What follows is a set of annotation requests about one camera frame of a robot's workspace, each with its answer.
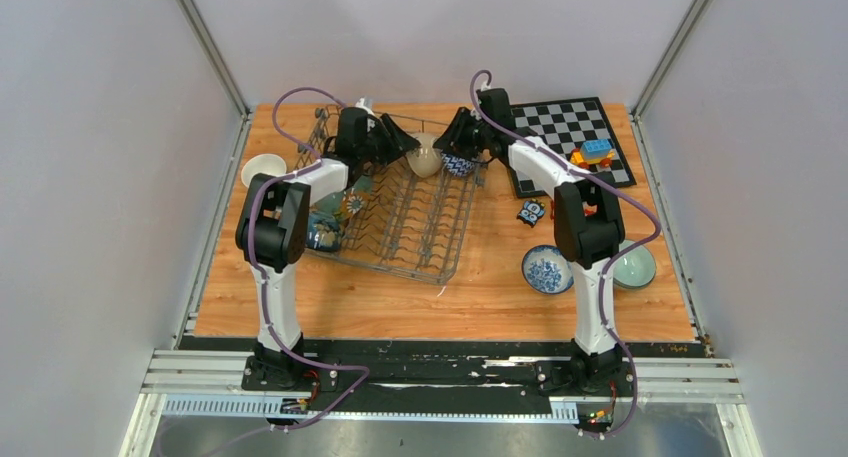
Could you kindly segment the blue white zigzag bowl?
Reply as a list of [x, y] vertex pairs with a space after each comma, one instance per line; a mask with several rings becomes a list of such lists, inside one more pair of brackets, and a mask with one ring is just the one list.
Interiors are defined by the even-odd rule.
[[464, 178], [472, 173], [479, 165], [478, 161], [468, 160], [462, 157], [443, 154], [442, 162], [444, 169], [451, 175]]

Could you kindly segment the beige bowl with flower sprig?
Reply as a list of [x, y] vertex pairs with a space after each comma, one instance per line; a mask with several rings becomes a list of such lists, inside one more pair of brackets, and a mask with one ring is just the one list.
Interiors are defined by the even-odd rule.
[[406, 159], [412, 172], [419, 178], [429, 178], [442, 168], [441, 152], [434, 147], [437, 137], [427, 132], [415, 132], [411, 136], [419, 146], [406, 153]]

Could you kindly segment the plain beige bowl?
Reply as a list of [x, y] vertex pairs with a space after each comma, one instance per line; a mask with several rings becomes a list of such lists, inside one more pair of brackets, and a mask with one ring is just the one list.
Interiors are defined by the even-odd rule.
[[243, 165], [240, 180], [245, 188], [249, 188], [252, 179], [259, 174], [279, 177], [285, 175], [287, 171], [287, 163], [281, 156], [263, 153], [252, 157]]

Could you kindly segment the white bowl blue roses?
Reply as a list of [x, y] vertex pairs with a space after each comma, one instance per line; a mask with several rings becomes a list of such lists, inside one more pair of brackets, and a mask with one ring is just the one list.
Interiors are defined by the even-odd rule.
[[538, 245], [528, 250], [522, 259], [521, 273], [525, 282], [542, 294], [561, 294], [574, 285], [569, 262], [553, 245]]

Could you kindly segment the mint green leaf bowl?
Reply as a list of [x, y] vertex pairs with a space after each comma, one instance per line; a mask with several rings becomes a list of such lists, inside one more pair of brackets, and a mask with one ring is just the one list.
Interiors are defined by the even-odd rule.
[[652, 283], [656, 272], [653, 254], [640, 245], [616, 260], [613, 266], [614, 284], [629, 290], [643, 289]]

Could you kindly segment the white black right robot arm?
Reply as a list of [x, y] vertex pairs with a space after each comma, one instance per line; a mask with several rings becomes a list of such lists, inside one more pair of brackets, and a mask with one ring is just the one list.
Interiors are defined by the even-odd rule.
[[611, 380], [608, 364], [622, 359], [613, 317], [612, 260], [624, 239], [619, 199], [613, 188], [569, 162], [538, 136], [515, 123], [503, 88], [472, 88], [470, 108], [461, 107], [435, 143], [448, 155], [471, 160], [482, 152], [529, 177], [554, 204], [554, 241], [570, 263], [577, 292], [579, 357], [571, 380], [596, 394]]

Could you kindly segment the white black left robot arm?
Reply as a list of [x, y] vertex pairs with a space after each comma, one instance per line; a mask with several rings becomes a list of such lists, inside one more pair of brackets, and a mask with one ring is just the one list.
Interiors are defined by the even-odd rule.
[[303, 337], [295, 309], [296, 266], [307, 247], [312, 206], [419, 146], [388, 115], [348, 106], [341, 108], [337, 131], [324, 148], [304, 147], [312, 154], [310, 164], [287, 173], [253, 169], [235, 241], [256, 282], [258, 353], [272, 358], [267, 374], [279, 388], [296, 389], [306, 377], [306, 363], [295, 349]]

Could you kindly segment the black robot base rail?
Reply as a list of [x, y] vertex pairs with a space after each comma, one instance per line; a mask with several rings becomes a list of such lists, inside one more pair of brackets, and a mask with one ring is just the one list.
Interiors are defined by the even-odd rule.
[[647, 378], [626, 356], [614, 370], [573, 342], [306, 340], [298, 362], [255, 347], [241, 387], [283, 393], [296, 411], [542, 414], [551, 397], [629, 397]]

